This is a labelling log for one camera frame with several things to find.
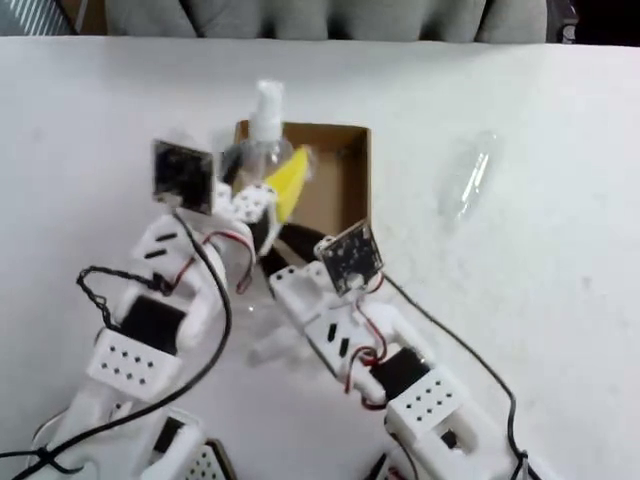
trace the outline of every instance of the circuit board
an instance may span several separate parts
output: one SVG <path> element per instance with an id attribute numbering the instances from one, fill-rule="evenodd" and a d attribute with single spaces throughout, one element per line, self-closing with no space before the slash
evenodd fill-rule
<path id="1" fill-rule="evenodd" d="M 156 201 L 210 215 L 212 189 L 210 153 L 156 140 L 153 191 Z"/>
<path id="2" fill-rule="evenodd" d="M 365 221 L 338 235 L 318 253 L 338 296 L 354 284 L 366 285 L 383 266 L 373 232 Z"/>

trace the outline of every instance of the open cardboard box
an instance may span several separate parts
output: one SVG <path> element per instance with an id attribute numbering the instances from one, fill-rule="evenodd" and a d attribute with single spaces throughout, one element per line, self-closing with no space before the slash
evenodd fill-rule
<path id="1" fill-rule="evenodd" d="M 236 125 L 235 142 L 249 135 L 249 122 Z M 309 145 L 318 158 L 292 221 L 336 235 L 368 219 L 371 209 L 371 131 L 347 125 L 285 123 L 284 135 L 294 148 Z"/>

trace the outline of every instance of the white table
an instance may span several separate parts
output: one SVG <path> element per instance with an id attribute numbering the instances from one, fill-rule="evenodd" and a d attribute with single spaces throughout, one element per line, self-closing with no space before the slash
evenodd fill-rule
<path id="1" fill-rule="evenodd" d="M 0 450 L 26 447 L 74 394 L 99 325 L 75 275 L 124 265 L 158 212 L 151 139 L 173 127 L 207 146 L 230 138 L 270 76 L 286 82 L 289 120 L 373 130 L 388 270 L 505 376 L 520 444 L 566 479 L 640 476 L 640 51 L 25 38 L 0 41 L 0 71 Z M 474 215 L 444 235 L 439 175 L 487 128 L 505 141 L 502 162 Z M 403 308 L 504 423 L 482 369 Z M 317 365 L 248 368 L 259 329 L 239 318 L 181 405 L 240 478 L 358 478 L 386 442 L 380 416 Z"/>

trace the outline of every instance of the yellow sponge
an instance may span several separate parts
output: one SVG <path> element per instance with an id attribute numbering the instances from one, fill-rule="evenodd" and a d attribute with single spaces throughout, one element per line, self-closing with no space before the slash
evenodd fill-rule
<path id="1" fill-rule="evenodd" d="M 278 222 L 285 223 L 302 193 L 302 187 L 309 169 L 309 151 L 300 147 L 291 159 L 277 171 L 265 179 L 265 183 L 278 194 L 276 217 Z"/>

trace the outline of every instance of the bottle cap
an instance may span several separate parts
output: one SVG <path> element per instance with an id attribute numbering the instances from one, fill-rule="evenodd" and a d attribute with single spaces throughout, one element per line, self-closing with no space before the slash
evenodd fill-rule
<path id="1" fill-rule="evenodd" d="M 258 81 L 258 105 L 249 119 L 249 137 L 257 142 L 276 142 L 282 137 L 284 85 L 274 80 Z"/>

